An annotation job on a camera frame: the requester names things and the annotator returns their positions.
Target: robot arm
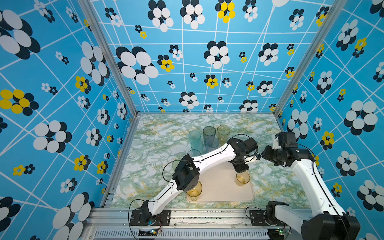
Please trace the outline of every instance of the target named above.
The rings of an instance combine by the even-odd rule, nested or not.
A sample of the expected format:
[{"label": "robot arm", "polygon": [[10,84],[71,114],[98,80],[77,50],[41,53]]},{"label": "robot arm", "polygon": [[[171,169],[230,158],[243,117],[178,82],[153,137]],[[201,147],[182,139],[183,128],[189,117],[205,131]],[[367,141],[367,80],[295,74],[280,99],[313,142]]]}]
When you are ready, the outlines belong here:
[{"label": "robot arm", "polygon": [[274,225],[283,221],[306,239],[355,239],[360,224],[355,217],[345,214],[322,180],[308,149],[299,149],[293,132],[280,132],[273,146],[266,146],[264,159],[275,166],[291,167],[311,205],[313,218],[306,220],[286,203],[269,202],[266,221]]},{"label": "robot arm", "polygon": [[231,138],[222,147],[204,155],[193,158],[185,155],[177,165],[170,183],[154,198],[142,204],[142,220],[148,224],[177,195],[194,188],[201,173],[222,162],[232,162],[236,172],[248,170],[244,157],[256,149],[257,143],[253,138],[246,141]]}]

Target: green marble pattern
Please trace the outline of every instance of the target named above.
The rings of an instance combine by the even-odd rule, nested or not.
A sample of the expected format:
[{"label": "green marble pattern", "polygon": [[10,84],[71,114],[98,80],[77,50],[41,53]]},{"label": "green marble pattern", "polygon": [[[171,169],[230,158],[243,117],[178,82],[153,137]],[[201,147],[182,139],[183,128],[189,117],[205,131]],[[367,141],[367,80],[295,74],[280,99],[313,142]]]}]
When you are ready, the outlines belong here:
[{"label": "green marble pattern", "polygon": [[[272,135],[280,132],[272,114],[142,114],[113,199],[112,207],[128,208],[134,199],[151,199],[166,185],[163,167],[170,161],[181,159],[189,150],[188,133],[202,132],[206,126],[217,128],[225,124],[231,128],[230,136],[239,133],[253,137],[261,152],[272,145]],[[308,199],[290,168],[275,167],[271,162],[259,160],[250,164],[249,173],[255,199],[252,202],[189,203],[185,193],[173,199],[167,208],[265,208],[268,201],[283,201],[293,208],[310,208]],[[169,164],[164,176],[173,174]],[[141,205],[135,201],[132,207]]]}]

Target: transparent cup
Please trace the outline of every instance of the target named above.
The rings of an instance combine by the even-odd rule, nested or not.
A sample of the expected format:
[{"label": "transparent cup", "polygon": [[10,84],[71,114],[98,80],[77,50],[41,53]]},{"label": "transparent cup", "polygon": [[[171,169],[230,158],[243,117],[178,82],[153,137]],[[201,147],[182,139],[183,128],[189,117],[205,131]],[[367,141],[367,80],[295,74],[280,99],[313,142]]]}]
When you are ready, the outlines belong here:
[{"label": "transparent cup", "polygon": [[216,135],[216,129],[214,127],[205,127],[203,129],[203,136],[204,136],[204,144],[208,137],[215,136]]},{"label": "transparent cup", "polygon": [[199,198],[201,192],[203,191],[203,185],[201,185],[201,182],[198,181],[196,187],[192,188],[191,190],[187,191],[187,198],[190,201],[197,201]]},{"label": "transparent cup", "polygon": [[191,143],[191,148],[202,153],[204,150],[204,143],[201,140],[195,140]]},{"label": "transparent cup", "polygon": [[192,130],[189,132],[188,136],[189,136],[189,143],[192,143],[195,140],[200,140],[201,133],[197,130]]},{"label": "transparent cup", "polygon": [[201,152],[200,152],[199,150],[196,150],[196,149],[192,149],[192,150],[190,150],[187,154],[188,154],[190,157],[201,156]]},{"label": "transparent cup", "polygon": [[238,186],[244,186],[245,184],[249,183],[251,180],[251,177],[249,176],[248,172],[241,172],[236,174],[236,184]]},{"label": "transparent cup", "polygon": [[219,140],[217,137],[210,136],[205,142],[205,147],[207,152],[211,152],[219,147]]},{"label": "transparent cup", "polygon": [[220,141],[220,145],[224,145],[225,143],[227,143],[230,133],[231,129],[227,125],[220,125],[217,128],[217,138]]},{"label": "transparent cup", "polygon": [[179,162],[180,162],[180,161],[175,161],[175,162],[172,163],[172,168],[173,168],[173,170],[176,169],[176,167],[177,167],[177,165],[179,164]]}]

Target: black cable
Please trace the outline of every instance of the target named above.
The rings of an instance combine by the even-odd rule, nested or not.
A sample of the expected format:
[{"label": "black cable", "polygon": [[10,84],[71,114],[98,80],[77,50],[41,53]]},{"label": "black cable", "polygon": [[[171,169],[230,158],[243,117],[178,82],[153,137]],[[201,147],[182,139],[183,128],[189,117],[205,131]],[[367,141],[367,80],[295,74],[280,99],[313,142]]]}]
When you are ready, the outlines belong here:
[{"label": "black cable", "polygon": [[291,231],[291,227],[289,227],[289,231],[288,231],[288,233],[287,233],[287,236],[285,237],[285,239],[284,240],[286,240],[287,239],[287,237],[288,237],[288,235],[289,235],[289,232]]},{"label": "black cable", "polygon": [[247,215],[247,209],[250,208],[250,207],[246,207],[246,209],[245,209],[245,216],[246,216],[247,218],[249,218],[249,219],[251,219],[251,217],[248,217],[248,215]]},{"label": "black cable", "polygon": [[[136,201],[136,200],[140,200],[140,201],[145,202],[145,200],[142,200],[142,199],[135,199],[135,200],[131,201],[131,204],[130,204],[129,207],[128,207],[128,216],[129,216],[129,211],[131,210],[131,205],[132,205],[132,203],[133,203],[134,201]],[[133,234],[133,232],[132,232],[131,225],[129,224],[130,221],[131,221],[131,218],[128,218],[128,226],[129,226],[129,230],[131,230],[132,236],[133,236],[136,240],[138,240],[138,239],[135,237],[135,235]]]},{"label": "black cable", "polygon": [[[310,151],[312,152],[313,156],[314,156],[314,152],[313,152],[311,149],[309,149],[308,147],[306,147],[306,146],[304,146],[304,145],[302,145],[302,144],[300,144],[300,143],[298,143],[298,145],[301,145],[301,146],[305,147],[306,149],[310,150]],[[339,218],[340,218],[340,220],[341,220],[341,222],[342,222],[342,224],[343,224],[343,226],[344,226],[345,233],[347,233],[347,237],[348,237],[348,239],[350,240],[350,237],[349,237],[349,234],[348,234],[348,230],[347,230],[347,227],[345,226],[345,223],[344,223],[343,219],[341,218],[340,214],[336,211],[336,208],[333,206],[333,204],[332,204],[331,200],[329,199],[327,193],[325,193],[325,190],[324,190],[323,187],[321,186],[320,181],[319,181],[319,179],[317,178],[317,176],[316,176],[316,174],[315,174],[315,172],[314,172],[314,161],[312,162],[312,171],[313,171],[313,175],[315,176],[315,178],[316,178],[316,180],[317,180],[317,183],[319,184],[319,186],[320,186],[321,189],[323,190],[324,195],[327,197],[327,199],[328,199],[329,203],[331,204],[333,210],[335,210],[336,214],[339,216]]]},{"label": "black cable", "polygon": [[234,137],[236,137],[236,136],[238,136],[238,135],[244,135],[244,136],[247,136],[248,138],[251,138],[250,136],[248,136],[248,135],[246,135],[246,134],[242,134],[242,133],[236,134],[236,135],[234,135],[234,136],[231,137],[231,138],[234,138]]},{"label": "black cable", "polygon": [[177,161],[186,161],[186,162],[194,162],[194,161],[188,161],[188,160],[173,160],[173,161],[170,161],[169,163],[167,163],[165,166],[164,166],[164,168],[163,168],[163,178],[164,178],[164,169],[166,168],[166,166],[168,166],[168,164],[170,164],[171,162],[177,162]]},{"label": "black cable", "polygon": [[302,144],[300,144],[300,143],[298,143],[298,145],[305,147],[306,149],[308,149],[309,151],[311,151],[311,152],[312,152],[312,154],[313,154],[313,157],[315,156],[315,155],[314,155],[314,152],[312,151],[312,149],[309,149],[309,148],[307,148],[306,146],[304,146],[304,145],[302,145]]}]

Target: blue wallpaper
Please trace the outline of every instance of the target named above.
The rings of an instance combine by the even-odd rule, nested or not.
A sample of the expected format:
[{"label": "blue wallpaper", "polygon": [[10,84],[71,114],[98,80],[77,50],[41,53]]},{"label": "blue wallpaper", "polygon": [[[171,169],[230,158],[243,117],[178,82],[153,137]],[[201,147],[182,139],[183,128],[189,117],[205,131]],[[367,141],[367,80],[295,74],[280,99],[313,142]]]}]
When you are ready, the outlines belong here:
[{"label": "blue wallpaper", "polygon": [[77,239],[132,116],[77,1],[0,1],[0,240]]},{"label": "blue wallpaper", "polygon": [[271,112],[333,0],[94,0],[142,112]]},{"label": "blue wallpaper", "polygon": [[383,1],[349,0],[278,114],[316,154],[318,169],[357,239],[384,239]]}]

